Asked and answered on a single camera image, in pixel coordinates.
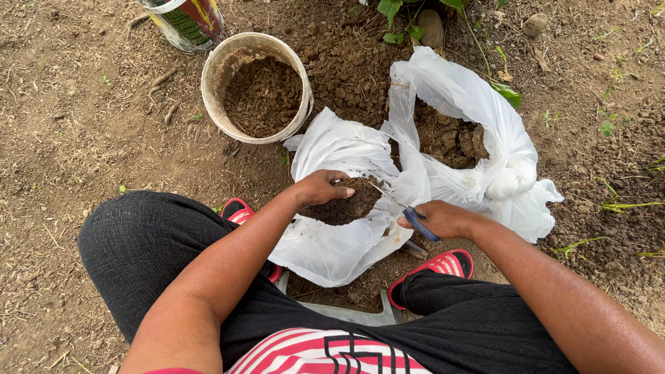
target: soil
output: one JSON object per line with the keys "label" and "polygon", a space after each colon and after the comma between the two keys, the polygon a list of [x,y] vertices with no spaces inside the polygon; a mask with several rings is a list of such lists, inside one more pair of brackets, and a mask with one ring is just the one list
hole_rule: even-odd
{"label": "soil", "polygon": [[[300,56],[315,96],[308,121],[328,106],[345,120],[374,128],[388,118],[390,65],[412,53],[406,43],[382,40],[386,21],[376,4],[217,0],[225,37],[268,33]],[[279,164],[281,144],[239,143],[207,117],[199,92],[207,53],[173,48],[150,20],[139,23],[127,41],[127,22],[143,14],[135,0],[73,5],[0,1],[2,373],[42,371],[67,351],[68,359],[50,370],[54,374],[83,371],[71,358],[94,374],[122,362],[128,344],[76,250],[80,225],[100,202],[117,196],[120,185],[175,192],[215,207],[239,197],[259,210],[293,183],[289,167]],[[664,337],[665,261],[640,253],[664,250],[665,208],[600,211],[597,204],[609,195],[593,180],[605,177],[621,203],[664,200],[664,175],[648,166],[665,156],[664,21],[650,15],[655,5],[514,0],[506,1],[503,15],[492,2],[465,8],[487,45],[495,80],[504,66],[495,46],[506,54],[514,77],[506,84],[522,94],[517,112],[539,153],[539,177],[552,179],[566,198],[549,206],[556,226],[537,247]],[[415,6],[420,4],[402,6],[396,30],[404,29]],[[463,19],[440,13],[446,58],[487,74]],[[549,23],[530,38],[521,24],[536,13],[546,14]],[[614,28],[619,31],[604,36]],[[544,55],[549,71],[534,51]],[[594,60],[595,53],[603,61]],[[185,65],[148,97],[152,81],[177,61]],[[165,126],[174,103],[178,109]],[[546,123],[546,110],[561,119]],[[599,132],[604,122],[614,126],[609,136]],[[608,239],[581,244],[568,258],[550,249],[599,236]],[[435,244],[418,234],[412,239],[430,256],[469,250],[475,279],[506,282],[469,241]],[[421,263],[396,252],[335,289],[292,274],[288,293],[299,301],[377,312],[380,290]]]}
{"label": "soil", "polygon": [[303,88],[293,68],[264,55],[243,64],[225,91],[229,120],[249,136],[267,138],[291,123]]}
{"label": "soil", "polygon": [[314,218],[331,226],[346,225],[359,220],[369,214],[382,195],[370,183],[378,187],[383,185],[383,182],[377,181],[373,176],[331,182],[334,187],[353,188],[356,192],[350,198],[333,199],[325,204],[309,206],[300,211],[300,215]]}
{"label": "soil", "polygon": [[416,100],[414,122],[420,152],[453,169],[472,169],[482,158],[489,158],[483,144],[485,131],[478,123],[445,116],[420,99]]}

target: white bucket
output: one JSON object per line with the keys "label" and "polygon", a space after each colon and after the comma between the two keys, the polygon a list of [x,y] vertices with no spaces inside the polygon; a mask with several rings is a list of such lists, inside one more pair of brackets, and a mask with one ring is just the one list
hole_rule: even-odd
{"label": "white bucket", "polygon": [[[243,57],[251,57],[257,53],[274,57],[294,68],[303,82],[303,96],[298,113],[282,131],[267,138],[254,138],[245,134],[231,123],[224,109],[223,93],[226,92],[226,87],[231,82],[233,74],[241,66],[237,62]],[[300,62],[300,58],[286,43],[276,37],[262,33],[240,33],[221,42],[210,53],[203,66],[201,94],[203,95],[205,109],[217,127],[224,131],[226,135],[250,144],[268,144],[290,137],[300,129],[314,106],[312,89],[309,86],[307,72],[305,72],[305,67]]]}

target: paint can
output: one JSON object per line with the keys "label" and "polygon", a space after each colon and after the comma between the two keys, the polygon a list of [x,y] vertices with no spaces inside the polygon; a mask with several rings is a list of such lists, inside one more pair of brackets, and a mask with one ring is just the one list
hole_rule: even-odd
{"label": "paint can", "polygon": [[166,39],[185,52],[211,49],[222,39],[224,20],[215,0],[138,0]]}

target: gray stool leg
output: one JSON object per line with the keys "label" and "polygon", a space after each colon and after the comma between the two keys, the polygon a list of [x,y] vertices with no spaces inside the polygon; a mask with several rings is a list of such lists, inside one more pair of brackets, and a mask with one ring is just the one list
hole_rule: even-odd
{"label": "gray stool leg", "polygon": [[[282,278],[275,284],[277,289],[286,294],[287,285],[289,283],[289,272],[282,273]],[[329,305],[319,305],[311,303],[300,303],[317,313],[323,314],[327,317],[341,319],[342,321],[358,323],[365,326],[386,326],[396,325],[403,323],[402,312],[393,308],[388,300],[388,292],[385,289],[381,290],[381,304],[383,311],[381,313],[365,313],[363,311],[356,311],[345,309],[341,307],[333,307]]]}

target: left hand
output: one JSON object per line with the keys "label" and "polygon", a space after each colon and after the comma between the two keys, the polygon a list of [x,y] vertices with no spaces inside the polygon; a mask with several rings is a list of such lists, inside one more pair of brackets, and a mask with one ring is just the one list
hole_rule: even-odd
{"label": "left hand", "polygon": [[324,204],[332,199],[345,199],[351,197],[353,188],[333,187],[330,182],[338,179],[347,179],[348,174],[339,170],[317,170],[304,177],[287,189],[295,194],[301,208],[310,205]]}

